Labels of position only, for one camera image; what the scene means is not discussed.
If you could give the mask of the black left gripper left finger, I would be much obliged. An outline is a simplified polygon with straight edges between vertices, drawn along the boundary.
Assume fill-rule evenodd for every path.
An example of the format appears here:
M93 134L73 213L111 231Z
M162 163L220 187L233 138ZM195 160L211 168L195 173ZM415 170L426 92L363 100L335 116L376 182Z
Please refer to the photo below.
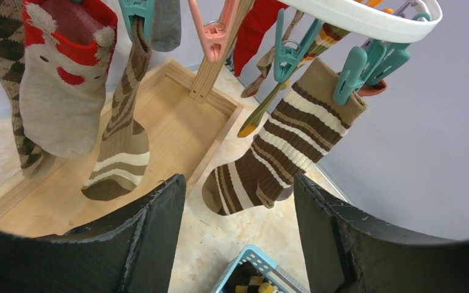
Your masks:
M185 198L176 174L62 235L0 231L0 292L167 292Z

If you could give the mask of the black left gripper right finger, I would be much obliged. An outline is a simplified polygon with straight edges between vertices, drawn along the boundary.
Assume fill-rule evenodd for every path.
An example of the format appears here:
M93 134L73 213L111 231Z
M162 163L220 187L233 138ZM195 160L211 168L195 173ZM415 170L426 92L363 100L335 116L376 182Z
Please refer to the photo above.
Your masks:
M311 292L469 292L469 240L408 230L294 180Z

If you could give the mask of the brown green argyle sock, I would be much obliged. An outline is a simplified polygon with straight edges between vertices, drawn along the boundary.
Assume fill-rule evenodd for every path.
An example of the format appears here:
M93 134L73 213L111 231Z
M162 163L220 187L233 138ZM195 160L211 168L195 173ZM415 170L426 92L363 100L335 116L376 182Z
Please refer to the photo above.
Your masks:
M22 174L35 178L46 173L55 161L24 133L20 113L20 83L24 74L24 25L21 1L0 0L0 83L11 107L11 123Z

